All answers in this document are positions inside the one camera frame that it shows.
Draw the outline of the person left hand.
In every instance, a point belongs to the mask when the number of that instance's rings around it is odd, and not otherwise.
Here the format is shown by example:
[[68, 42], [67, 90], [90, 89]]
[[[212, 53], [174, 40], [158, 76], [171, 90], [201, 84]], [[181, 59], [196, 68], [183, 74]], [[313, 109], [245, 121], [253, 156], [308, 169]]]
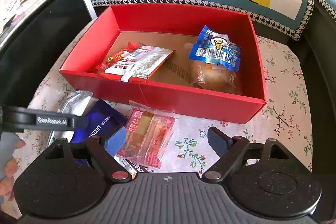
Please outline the person left hand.
[[17, 171], [17, 162], [11, 157], [4, 167], [5, 177], [0, 182], [0, 195], [4, 200], [11, 201], [14, 198], [14, 175]]

